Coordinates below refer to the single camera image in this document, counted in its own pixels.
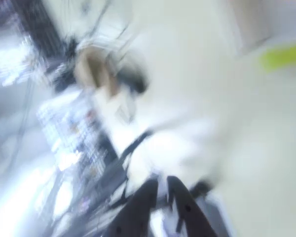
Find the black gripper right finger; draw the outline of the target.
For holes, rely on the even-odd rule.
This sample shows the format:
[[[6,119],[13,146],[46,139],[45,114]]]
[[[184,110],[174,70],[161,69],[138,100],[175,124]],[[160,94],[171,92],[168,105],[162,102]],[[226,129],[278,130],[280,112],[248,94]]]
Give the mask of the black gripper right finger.
[[[176,233],[183,237],[215,237],[215,231],[183,182],[176,176],[168,176],[167,188]]]

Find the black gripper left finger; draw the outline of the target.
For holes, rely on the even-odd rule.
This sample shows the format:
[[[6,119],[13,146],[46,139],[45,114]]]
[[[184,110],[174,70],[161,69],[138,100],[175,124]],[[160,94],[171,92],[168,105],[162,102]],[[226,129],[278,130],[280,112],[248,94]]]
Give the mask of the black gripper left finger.
[[[134,193],[108,226],[109,237],[146,237],[150,211],[156,206],[158,181],[149,179]]]

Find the person's bare hand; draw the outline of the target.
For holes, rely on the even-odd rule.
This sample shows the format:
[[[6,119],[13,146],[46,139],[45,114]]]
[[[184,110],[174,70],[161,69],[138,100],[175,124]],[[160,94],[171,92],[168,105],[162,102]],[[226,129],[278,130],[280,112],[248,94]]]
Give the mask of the person's bare hand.
[[[105,89],[110,98],[120,91],[118,80],[106,62],[104,50],[95,46],[81,49],[74,64],[77,84],[84,89]]]

